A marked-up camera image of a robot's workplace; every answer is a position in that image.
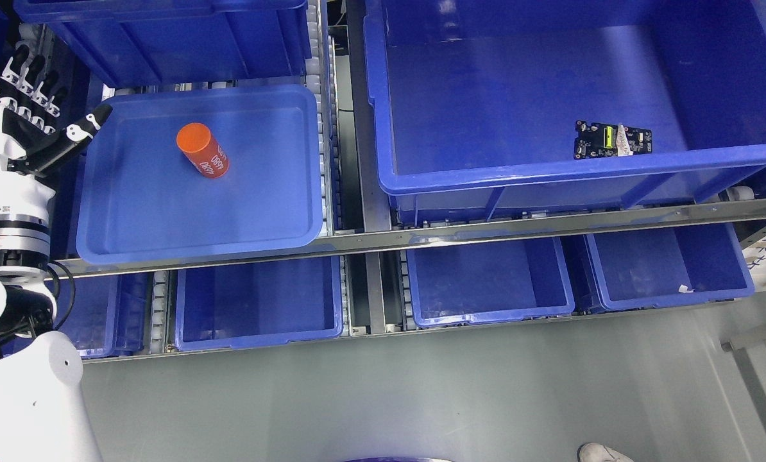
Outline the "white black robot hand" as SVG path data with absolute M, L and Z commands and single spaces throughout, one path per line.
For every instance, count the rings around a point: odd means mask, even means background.
M 43 56 L 26 45 L 13 51 L 0 76 L 0 220 L 49 221 L 53 176 L 87 148 L 113 108 L 102 103 L 82 118 L 57 128 L 65 92 L 52 75 L 40 79 Z

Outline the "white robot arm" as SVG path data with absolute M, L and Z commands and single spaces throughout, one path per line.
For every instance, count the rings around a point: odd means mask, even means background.
M 58 330 L 49 229 L 0 212 L 0 461 L 101 461 L 83 360 Z

